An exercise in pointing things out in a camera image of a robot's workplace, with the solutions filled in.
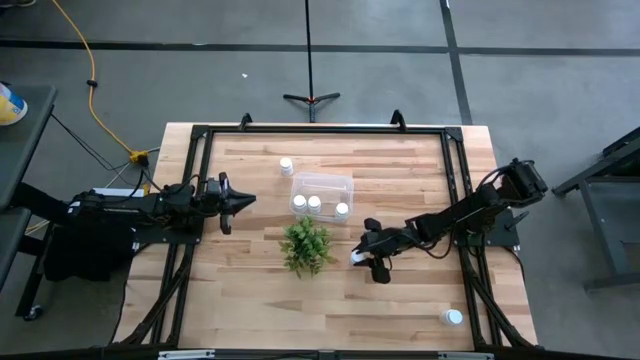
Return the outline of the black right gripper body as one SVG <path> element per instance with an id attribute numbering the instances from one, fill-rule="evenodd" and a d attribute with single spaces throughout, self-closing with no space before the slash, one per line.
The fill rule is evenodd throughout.
<path id="1" fill-rule="evenodd" d="M 368 258 L 376 261 L 376 267 L 371 270 L 371 277 L 375 283 L 388 284 L 391 281 L 390 272 L 393 269 L 392 258 L 398 254 L 399 234 L 397 228 L 382 228 L 379 221 L 373 218 L 364 220 L 365 234 L 373 245 Z"/>

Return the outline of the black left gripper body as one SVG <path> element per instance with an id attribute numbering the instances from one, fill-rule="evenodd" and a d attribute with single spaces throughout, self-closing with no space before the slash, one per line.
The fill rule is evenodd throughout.
<path id="1" fill-rule="evenodd" d="M 221 172 L 217 179 L 209 178 L 202 196 L 202 205 L 207 216 L 217 215 L 220 221 L 220 229 L 224 235 L 232 232 L 231 218 L 232 204 L 230 198 L 230 184 L 225 172 Z"/>

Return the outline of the clear plastic basket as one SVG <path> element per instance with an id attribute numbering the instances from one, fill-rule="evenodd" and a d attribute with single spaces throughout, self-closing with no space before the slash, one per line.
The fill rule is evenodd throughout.
<path id="1" fill-rule="evenodd" d="M 295 213 L 292 209 L 292 200 L 295 195 L 303 195 L 306 200 L 310 196 L 318 196 L 322 203 L 319 214 L 311 214 L 307 207 L 304 214 Z M 349 176 L 331 175 L 322 173 L 299 172 L 293 177 L 289 208 L 298 218 L 310 216 L 318 222 L 345 223 L 347 221 L 335 218 L 335 207 L 338 203 L 344 202 L 349 205 L 350 214 L 353 212 L 354 183 Z"/>

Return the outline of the green plant in white pot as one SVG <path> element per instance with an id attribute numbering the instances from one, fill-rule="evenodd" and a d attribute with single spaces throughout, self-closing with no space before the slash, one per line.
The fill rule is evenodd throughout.
<path id="1" fill-rule="evenodd" d="M 284 266 L 299 279 L 306 275 L 314 277 L 327 264 L 335 264 L 331 254 L 329 231 L 310 216 L 303 216 L 291 226 L 284 228 L 284 239 L 279 242 L 284 255 Z"/>

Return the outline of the white power strip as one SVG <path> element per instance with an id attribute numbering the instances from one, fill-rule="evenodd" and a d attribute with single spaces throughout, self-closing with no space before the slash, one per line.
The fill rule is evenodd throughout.
<path id="1" fill-rule="evenodd" d="M 142 188 L 136 191 L 125 188 L 93 188 L 93 191 L 100 195 L 115 197 L 144 197 L 146 195 L 145 190 Z"/>

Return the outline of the black tripod stand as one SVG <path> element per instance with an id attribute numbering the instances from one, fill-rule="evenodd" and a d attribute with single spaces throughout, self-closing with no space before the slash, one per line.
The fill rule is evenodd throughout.
<path id="1" fill-rule="evenodd" d="M 298 96 L 293 94 L 284 94 L 283 99 L 287 101 L 297 101 L 297 102 L 304 103 L 308 109 L 309 122 L 315 123 L 317 105 L 323 101 L 338 99 L 341 97 L 341 94 L 339 92 L 329 93 L 321 96 L 315 96 L 314 94 L 309 0 L 304 0 L 304 11 L 305 11 L 306 56 L 307 56 L 307 70 L 308 70 L 308 95 Z"/>

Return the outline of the black bag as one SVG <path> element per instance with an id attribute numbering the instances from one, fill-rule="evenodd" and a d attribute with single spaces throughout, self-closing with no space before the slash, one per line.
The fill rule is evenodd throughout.
<path id="1" fill-rule="evenodd" d="M 106 282 L 134 256 L 134 231 L 111 224 L 57 225 L 43 261 L 47 280 Z"/>

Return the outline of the black metal cart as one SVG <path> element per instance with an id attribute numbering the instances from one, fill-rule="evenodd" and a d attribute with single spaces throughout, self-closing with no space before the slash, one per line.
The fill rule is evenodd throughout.
<path id="1" fill-rule="evenodd" d="M 25 99 L 28 111 L 20 121 L 0 126 L 0 291 L 16 254 L 33 256 L 15 315 L 34 321 L 43 314 L 34 300 L 43 277 L 40 267 L 48 241 L 33 238 L 25 230 L 33 215 L 53 221 L 62 204 L 23 178 L 53 110 L 57 90 L 43 85 L 14 85 L 11 89 Z"/>

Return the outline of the black metal table stand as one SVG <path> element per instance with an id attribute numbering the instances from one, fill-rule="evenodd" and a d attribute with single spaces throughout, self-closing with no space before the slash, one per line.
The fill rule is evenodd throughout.
<path id="1" fill-rule="evenodd" d="M 557 197 L 580 192 L 610 274 L 587 291 L 640 284 L 625 248 L 640 246 L 640 126 L 605 147 L 598 160 L 554 187 Z"/>

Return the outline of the yellow blue white canister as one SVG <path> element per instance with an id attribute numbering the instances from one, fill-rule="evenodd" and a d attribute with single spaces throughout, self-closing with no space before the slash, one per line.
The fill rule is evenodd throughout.
<path id="1" fill-rule="evenodd" d="M 0 82 L 0 126 L 9 126 L 20 121 L 27 112 L 27 102 Z"/>

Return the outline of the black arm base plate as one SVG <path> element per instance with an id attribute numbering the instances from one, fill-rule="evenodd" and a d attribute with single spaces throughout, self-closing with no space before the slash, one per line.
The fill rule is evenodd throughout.
<path id="1" fill-rule="evenodd" d="M 192 213 L 151 216 L 130 225 L 138 243 L 196 245 L 201 241 L 204 217 Z"/>
<path id="2" fill-rule="evenodd" d="M 472 247 L 517 247 L 520 245 L 517 224 L 513 211 L 506 209 L 496 216 L 494 224 L 487 230 L 474 233 L 456 228 L 454 243 L 457 246 Z"/>

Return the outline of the black aluminium rig frame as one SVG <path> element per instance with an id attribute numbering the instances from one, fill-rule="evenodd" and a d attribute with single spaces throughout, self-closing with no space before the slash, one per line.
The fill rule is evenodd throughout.
<path id="1" fill-rule="evenodd" d="M 354 209 L 329 226 L 335 263 L 301 280 L 284 268 L 279 244 L 293 223 L 292 181 L 279 170 L 289 157 L 298 171 L 350 175 Z M 185 290 L 170 300 L 161 337 L 146 348 L 200 349 L 215 360 L 304 357 L 442 359 L 474 352 L 480 358 L 521 360 L 536 335 L 521 270 L 501 249 L 487 252 L 493 292 L 522 345 L 475 344 L 468 324 L 448 326 L 447 308 L 470 314 L 460 257 L 440 244 L 394 259 L 388 285 L 349 263 L 351 249 L 372 217 L 385 226 L 438 212 L 464 196 L 495 164 L 484 126 L 170 123 L 155 166 L 159 184 L 194 174 L 226 173 L 256 201 L 224 235 L 209 219 Z"/>

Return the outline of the silver bracket plate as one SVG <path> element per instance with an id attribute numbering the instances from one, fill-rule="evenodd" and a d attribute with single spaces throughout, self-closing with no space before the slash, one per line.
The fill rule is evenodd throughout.
<path id="1" fill-rule="evenodd" d="M 215 355 L 212 349 L 161 351 L 157 360 L 209 360 Z"/>
<path id="2" fill-rule="evenodd" d="M 494 355 L 482 352 L 439 352 L 438 360 L 495 360 Z"/>

